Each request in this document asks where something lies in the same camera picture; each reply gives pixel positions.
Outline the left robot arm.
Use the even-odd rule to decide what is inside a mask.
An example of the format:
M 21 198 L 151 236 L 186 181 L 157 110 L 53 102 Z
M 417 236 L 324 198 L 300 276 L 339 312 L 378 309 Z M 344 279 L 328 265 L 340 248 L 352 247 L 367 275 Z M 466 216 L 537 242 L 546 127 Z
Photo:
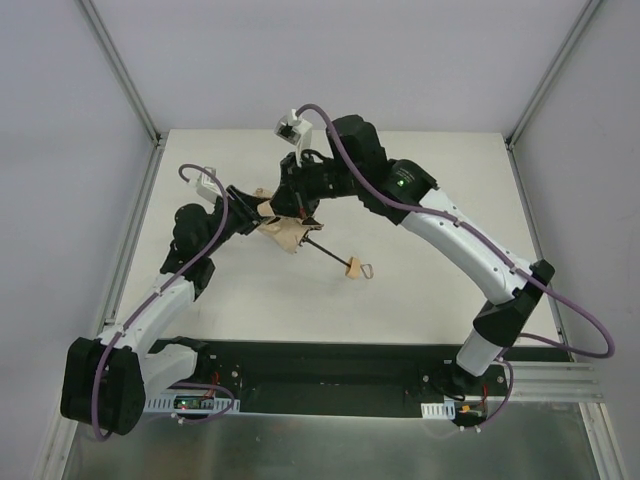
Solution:
M 213 352 L 204 342 L 179 336 L 158 352 L 152 349 L 208 287 L 215 271 L 211 255 L 264 221 L 262 202 L 230 186 L 212 212 L 197 203 L 176 211 L 167 257 L 144 299 L 125 320 L 69 347 L 60 401 L 64 418 L 92 426 L 99 438 L 125 435 L 147 400 L 181 381 L 205 388 L 214 380 Z

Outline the beige folding umbrella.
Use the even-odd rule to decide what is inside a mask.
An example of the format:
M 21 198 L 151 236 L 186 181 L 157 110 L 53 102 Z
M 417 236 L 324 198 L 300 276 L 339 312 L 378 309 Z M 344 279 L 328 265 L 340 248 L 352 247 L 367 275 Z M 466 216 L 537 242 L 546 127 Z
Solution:
M 363 263 L 354 256 L 348 260 L 341 258 L 310 238 L 310 233 L 320 231 L 324 227 L 313 216 L 306 219 L 277 216 L 270 204 L 273 196 L 271 191 L 257 188 L 254 195 L 259 199 L 257 212 L 264 218 L 264 221 L 258 226 L 258 231 L 271 238 L 282 250 L 289 254 L 295 254 L 299 247 L 308 244 L 343 265 L 347 278 L 363 277 L 366 280 L 374 278 L 374 269 L 371 264 Z

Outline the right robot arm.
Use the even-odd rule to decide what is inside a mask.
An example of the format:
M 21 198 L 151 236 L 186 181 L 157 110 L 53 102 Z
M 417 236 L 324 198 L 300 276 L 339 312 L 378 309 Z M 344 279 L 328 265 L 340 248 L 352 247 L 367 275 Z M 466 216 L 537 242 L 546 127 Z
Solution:
M 355 196 L 370 212 L 419 236 L 460 268 L 486 302 L 451 364 L 433 375 L 434 388 L 460 398 L 512 347 L 555 270 L 529 263 L 493 243 L 459 212 L 437 181 L 417 163 L 390 159 L 375 127 L 348 115 L 326 130 L 331 156 L 312 152 L 311 125 L 290 113 L 275 134 L 295 150 L 280 163 L 280 184 L 269 202 L 281 218 L 309 223 L 324 199 Z

